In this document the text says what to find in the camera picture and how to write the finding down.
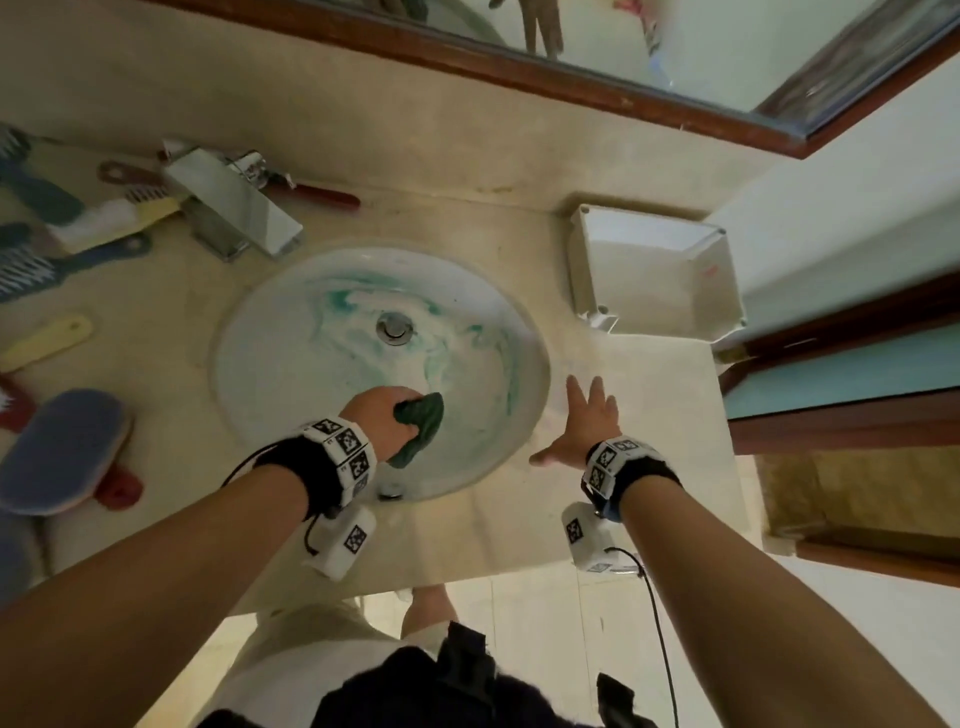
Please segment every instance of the green cloth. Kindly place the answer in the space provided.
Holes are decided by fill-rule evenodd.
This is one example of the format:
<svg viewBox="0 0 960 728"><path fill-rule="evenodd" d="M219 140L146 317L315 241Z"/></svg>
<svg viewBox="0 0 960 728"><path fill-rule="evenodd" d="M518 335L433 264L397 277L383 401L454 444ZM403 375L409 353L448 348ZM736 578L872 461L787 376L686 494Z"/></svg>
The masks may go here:
<svg viewBox="0 0 960 728"><path fill-rule="evenodd" d="M402 425L420 428L417 437L404 445L387 462L395 468L406 468L414 455L428 446L444 420L444 396L433 392L422 400L402 401L394 406L394 419Z"/></svg>

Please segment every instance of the faucet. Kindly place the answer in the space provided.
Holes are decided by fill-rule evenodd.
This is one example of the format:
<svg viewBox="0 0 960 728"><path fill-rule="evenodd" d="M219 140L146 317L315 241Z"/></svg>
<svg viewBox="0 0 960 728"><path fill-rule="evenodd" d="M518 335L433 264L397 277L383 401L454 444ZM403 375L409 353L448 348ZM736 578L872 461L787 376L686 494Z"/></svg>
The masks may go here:
<svg viewBox="0 0 960 728"><path fill-rule="evenodd" d="M276 258L298 241L303 225L260 192L269 172L259 152L224 162L197 147L162 172L171 188L189 196L180 207L194 236L222 260L250 244Z"/></svg>

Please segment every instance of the countertop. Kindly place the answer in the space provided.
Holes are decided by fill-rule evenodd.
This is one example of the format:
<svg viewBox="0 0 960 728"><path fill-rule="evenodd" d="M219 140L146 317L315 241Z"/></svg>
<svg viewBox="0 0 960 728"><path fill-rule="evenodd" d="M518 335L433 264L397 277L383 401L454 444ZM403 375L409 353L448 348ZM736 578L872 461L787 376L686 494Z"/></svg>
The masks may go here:
<svg viewBox="0 0 960 728"><path fill-rule="evenodd" d="M602 375L625 432L659 449L686 489L720 519L747 528L709 346L594 331L573 314L567 221L514 207L354 189L346 214L293 200L303 244L273 262L248 251L231 264L208 253L180 219L153 228L154 250L78 274L63 286L3 305L0 343L59 314L80 311L94 337L16 379L38 400L99 387L135 416L121 460L146 485L132 509L89 501L45 523L49 559L63 570L215 490L248 453L229 430L208 381L219 327L262 280L333 247L397 245L461 263L499 287L539 328L551 366L546 408L529 442L477 484L422 503L376 504L377 531L347 578L327 581L301 564L302 529L236 605L235 613L455 581L566 560L560 513L582 499L575 472L533 469L531 452L564 426L564 377Z"/></svg>

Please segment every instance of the white sink basin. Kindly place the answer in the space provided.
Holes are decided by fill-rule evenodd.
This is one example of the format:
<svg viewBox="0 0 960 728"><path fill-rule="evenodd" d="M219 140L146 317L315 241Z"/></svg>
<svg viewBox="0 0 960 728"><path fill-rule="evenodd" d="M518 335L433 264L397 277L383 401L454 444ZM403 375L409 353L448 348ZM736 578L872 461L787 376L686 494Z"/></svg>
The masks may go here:
<svg viewBox="0 0 960 728"><path fill-rule="evenodd" d="M443 394L433 443L403 470L381 464L367 489L408 500L463 488L510 457L548 383L539 334L502 293L448 260L386 247L334 250L268 280L234 313L214 362L217 398L251 448L378 384Z"/></svg>

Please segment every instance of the hand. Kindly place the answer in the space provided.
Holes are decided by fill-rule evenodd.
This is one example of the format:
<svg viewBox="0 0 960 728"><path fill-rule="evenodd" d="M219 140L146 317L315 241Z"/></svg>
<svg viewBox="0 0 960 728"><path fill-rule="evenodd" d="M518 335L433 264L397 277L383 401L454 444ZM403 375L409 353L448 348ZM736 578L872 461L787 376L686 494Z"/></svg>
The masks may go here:
<svg viewBox="0 0 960 728"><path fill-rule="evenodd" d="M394 405L423 395L408 387L373 387L347 402L340 416L357 423L370 438L378 462L388 460L417 437L420 428L394 419Z"/></svg>
<svg viewBox="0 0 960 728"><path fill-rule="evenodd" d="M623 434L618 423L620 413L616 408L616 398L613 395L606 396L603 379L599 376L595 376L590 384L589 399L584 397L577 377L568 376L566 402L569 412L564 434L554 440L549 448L531 455L531 465L563 463L582 470L587 465L590 448Z"/></svg>
<svg viewBox="0 0 960 728"><path fill-rule="evenodd" d="M560 28L560 7L557 0L519 0L523 14L523 38L527 53L537 53L537 26L543 36L543 51L555 59L564 51L564 32ZM492 9L503 5L503 0L490 0Z"/></svg>

